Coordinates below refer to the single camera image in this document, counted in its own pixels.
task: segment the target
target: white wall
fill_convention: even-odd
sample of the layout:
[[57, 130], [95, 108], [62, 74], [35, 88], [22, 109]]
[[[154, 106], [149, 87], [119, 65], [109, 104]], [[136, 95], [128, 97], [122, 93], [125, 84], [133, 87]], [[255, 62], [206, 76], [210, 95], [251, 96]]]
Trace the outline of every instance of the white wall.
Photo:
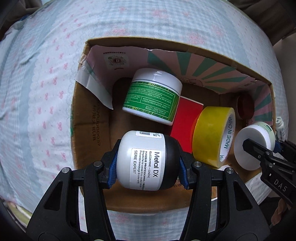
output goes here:
[[274, 45], [283, 76], [289, 111], [288, 140], [296, 143], [296, 34]]

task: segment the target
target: red card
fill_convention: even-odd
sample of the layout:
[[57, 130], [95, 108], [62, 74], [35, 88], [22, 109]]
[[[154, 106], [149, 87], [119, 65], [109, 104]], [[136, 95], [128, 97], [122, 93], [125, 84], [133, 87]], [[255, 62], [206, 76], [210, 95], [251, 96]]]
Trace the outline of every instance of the red card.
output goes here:
[[203, 104], [181, 96], [170, 136], [177, 139], [183, 151], [192, 153], [192, 136]]

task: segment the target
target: green label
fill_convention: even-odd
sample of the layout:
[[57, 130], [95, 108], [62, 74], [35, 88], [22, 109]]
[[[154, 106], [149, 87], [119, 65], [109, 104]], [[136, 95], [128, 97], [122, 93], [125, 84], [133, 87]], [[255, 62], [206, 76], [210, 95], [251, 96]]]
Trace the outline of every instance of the green label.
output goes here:
[[178, 101], [179, 96], [166, 87], [135, 81], [128, 90], [123, 107], [173, 121]]

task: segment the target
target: yellow tape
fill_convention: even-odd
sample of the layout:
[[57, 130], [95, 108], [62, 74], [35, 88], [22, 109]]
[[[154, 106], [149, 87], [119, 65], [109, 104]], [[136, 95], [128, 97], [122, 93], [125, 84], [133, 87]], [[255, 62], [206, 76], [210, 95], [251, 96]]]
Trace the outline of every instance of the yellow tape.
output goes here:
[[200, 114], [192, 139], [192, 152], [196, 160], [214, 167], [226, 161], [235, 131], [233, 108], [206, 107]]

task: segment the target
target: metal screw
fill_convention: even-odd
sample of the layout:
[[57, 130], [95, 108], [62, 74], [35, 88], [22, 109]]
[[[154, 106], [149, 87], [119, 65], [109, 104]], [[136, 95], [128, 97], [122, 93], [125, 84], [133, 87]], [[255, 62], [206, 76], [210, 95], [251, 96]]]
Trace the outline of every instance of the metal screw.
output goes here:
[[231, 167], [226, 168], [227, 173], [232, 174], [234, 170]]
[[195, 162], [193, 163], [193, 165], [194, 165], [195, 167], [201, 167], [201, 166], [202, 166], [202, 163], [201, 163], [200, 161], [195, 161]]
[[101, 166], [102, 165], [102, 162], [101, 161], [95, 161], [94, 162], [94, 166], [95, 167], [99, 167], [99, 166]]
[[64, 167], [62, 169], [62, 173], [67, 173], [68, 171], [70, 171], [70, 168], [68, 168], [68, 167]]

